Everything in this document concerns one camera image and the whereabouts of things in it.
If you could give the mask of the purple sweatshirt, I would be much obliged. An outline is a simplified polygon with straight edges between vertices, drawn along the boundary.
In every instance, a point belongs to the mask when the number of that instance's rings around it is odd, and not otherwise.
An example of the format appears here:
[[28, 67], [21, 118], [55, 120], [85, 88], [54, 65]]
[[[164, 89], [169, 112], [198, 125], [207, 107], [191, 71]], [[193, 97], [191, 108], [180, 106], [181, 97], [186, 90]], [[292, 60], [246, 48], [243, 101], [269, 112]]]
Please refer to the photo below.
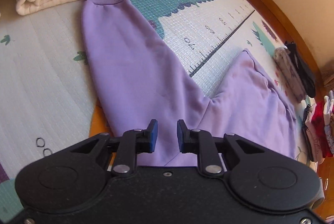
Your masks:
[[82, 31], [97, 96], [115, 136], [158, 121], [156, 149], [139, 155], [139, 165], [197, 164], [194, 154], [180, 153], [178, 120], [294, 158], [294, 108], [249, 50], [235, 58], [216, 95], [207, 97], [130, 0], [86, 0]]

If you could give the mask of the cartoon foam play mat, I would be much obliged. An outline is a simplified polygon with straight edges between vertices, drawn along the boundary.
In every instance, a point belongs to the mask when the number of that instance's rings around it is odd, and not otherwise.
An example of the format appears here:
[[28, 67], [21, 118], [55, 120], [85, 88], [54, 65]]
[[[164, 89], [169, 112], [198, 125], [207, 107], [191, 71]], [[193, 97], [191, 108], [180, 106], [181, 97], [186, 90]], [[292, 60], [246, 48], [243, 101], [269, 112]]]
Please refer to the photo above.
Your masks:
[[[22, 206], [14, 190], [29, 163], [108, 129], [96, 110], [81, 33], [82, 1], [19, 16], [1, 0], [1, 220]], [[249, 49], [295, 101], [272, 56], [284, 43], [247, 0], [131, 0], [206, 96]]]

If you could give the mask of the striped folded garment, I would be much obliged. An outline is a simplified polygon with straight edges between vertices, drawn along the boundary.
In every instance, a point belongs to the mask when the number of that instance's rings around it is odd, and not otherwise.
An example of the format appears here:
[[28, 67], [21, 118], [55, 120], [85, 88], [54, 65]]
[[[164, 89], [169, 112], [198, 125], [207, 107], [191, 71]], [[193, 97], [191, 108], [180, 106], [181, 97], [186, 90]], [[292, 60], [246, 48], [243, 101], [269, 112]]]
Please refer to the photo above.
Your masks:
[[307, 126], [306, 126], [306, 119], [307, 119], [307, 116], [308, 116], [308, 113], [310, 111], [310, 108], [311, 108], [311, 105], [306, 105], [305, 109], [304, 109], [304, 115], [303, 115], [303, 119], [302, 119], [302, 127], [301, 127], [301, 130], [302, 130], [302, 134], [304, 135], [304, 138], [305, 138], [305, 142], [306, 142], [306, 147], [307, 147], [307, 155], [310, 159], [310, 161], [314, 161], [314, 157], [313, 157], [313, 153], [312, 153], [312, 147], [311, 147], [311, 143], [310, 143], [310, 139], [307, 135]]

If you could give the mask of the white floral folded garment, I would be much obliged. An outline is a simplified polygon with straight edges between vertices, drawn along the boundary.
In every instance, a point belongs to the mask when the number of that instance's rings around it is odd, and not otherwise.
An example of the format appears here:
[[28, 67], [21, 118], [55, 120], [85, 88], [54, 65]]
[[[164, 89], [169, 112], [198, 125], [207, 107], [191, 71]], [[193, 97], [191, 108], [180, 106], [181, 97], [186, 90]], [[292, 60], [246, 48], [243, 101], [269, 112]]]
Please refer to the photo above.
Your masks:
[[297, 102], [300, 103], [306, 98], [306, 90], [289, 55], [290, 52], [286, 47], [279, 47], [275, 49], [273, 58], [288, 82]]

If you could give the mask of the pink folded garment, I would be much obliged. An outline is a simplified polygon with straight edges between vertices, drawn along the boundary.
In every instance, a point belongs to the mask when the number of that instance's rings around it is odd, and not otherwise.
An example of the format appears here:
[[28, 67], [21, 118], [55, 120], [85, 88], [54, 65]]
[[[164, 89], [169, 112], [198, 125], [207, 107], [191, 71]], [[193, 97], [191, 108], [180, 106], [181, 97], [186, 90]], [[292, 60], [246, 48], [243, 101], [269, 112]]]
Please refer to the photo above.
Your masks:
[[314, 162], [318, 164], [322, 164], [328, 157], [333, 157], [325, 135], [324, 106], [323, 100], [314, 103], [306, 119], [307, 135], [310, 139]]

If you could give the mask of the black folded garment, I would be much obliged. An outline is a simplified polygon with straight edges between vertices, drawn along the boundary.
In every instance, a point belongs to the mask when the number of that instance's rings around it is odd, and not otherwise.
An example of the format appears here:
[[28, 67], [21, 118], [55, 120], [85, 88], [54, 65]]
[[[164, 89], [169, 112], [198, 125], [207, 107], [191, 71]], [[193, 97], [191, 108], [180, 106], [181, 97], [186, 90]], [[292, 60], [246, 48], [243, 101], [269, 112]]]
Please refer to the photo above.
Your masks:
[[315, 76], [308, 64], [304, 62], [297, 50], [297, 45], [294, 42], [285, 42], [287, 48], [288, 56], [294, 66], [297, 74], [301, 80], [301, 83], [305, 89], [306, 94], [309, 97], [314, 98], [316, 96], [316, 87], [315, 87]]

